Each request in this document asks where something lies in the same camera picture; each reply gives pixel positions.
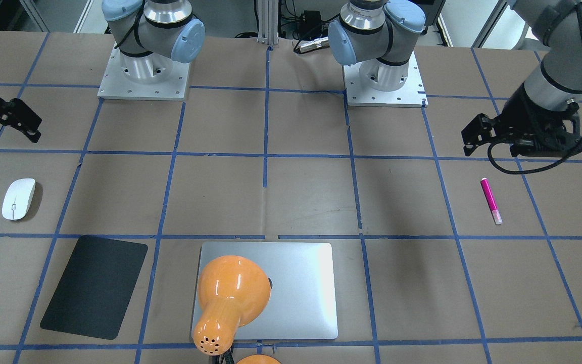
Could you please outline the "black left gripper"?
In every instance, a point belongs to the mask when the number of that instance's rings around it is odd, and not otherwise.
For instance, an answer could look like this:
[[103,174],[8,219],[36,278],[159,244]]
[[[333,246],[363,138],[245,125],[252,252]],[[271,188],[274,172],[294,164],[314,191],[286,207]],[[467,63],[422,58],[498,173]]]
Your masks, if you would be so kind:
[[550,111],[535,104],[520,85],[500,115],[476,115],[461,136],[466,157],[492,141],[510,144],[513,157],[564,157],[582,152],[579,128],[577,102],[564,102],[561,111]]

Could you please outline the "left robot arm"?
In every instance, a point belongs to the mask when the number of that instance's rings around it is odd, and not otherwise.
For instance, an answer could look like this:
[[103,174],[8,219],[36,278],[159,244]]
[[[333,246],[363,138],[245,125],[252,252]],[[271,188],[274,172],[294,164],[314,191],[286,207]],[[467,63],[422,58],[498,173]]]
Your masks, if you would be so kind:
[[582,1],[510,1],[549,47],[497,117],[478,114],[462,129],[464,154],[484,144],[510,145],[513,157],[561,158],[582,152]]

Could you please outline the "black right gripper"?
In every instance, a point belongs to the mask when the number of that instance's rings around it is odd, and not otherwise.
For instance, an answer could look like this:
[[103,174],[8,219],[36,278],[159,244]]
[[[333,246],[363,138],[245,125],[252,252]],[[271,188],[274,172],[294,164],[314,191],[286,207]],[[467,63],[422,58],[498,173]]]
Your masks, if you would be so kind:
[[37,143],[41,138],[41,122],[41,117],[23,100],[4,101],[0,98],[0,124],[20,131],[32,143]]

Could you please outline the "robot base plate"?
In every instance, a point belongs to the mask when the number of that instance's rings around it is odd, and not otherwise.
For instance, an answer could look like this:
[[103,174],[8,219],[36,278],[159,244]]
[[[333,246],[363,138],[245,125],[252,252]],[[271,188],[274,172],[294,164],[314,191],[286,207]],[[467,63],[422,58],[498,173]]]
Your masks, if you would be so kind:
[[190,66],[154,53],[135,58],[113,49],[98,97],[125,101],[185,101]]
[[376,59],[344,65],[343,76],[349,106],[421,108],[429,104],[414,52],[399,66]]

